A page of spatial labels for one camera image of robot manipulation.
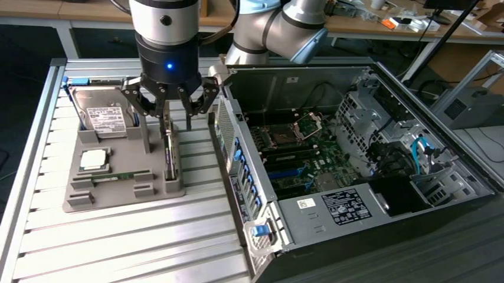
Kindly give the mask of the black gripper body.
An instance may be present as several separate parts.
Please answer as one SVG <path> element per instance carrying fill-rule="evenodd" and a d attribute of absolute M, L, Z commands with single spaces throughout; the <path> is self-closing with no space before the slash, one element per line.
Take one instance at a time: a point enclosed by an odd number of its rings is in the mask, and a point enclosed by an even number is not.
<path fill-rule="evenodd" d="M 156 83 L 197 88 L 201 76 L 197 69 L 197 36 L 177 45 L 153 44 L 135 33 L 143 74 Z"/>

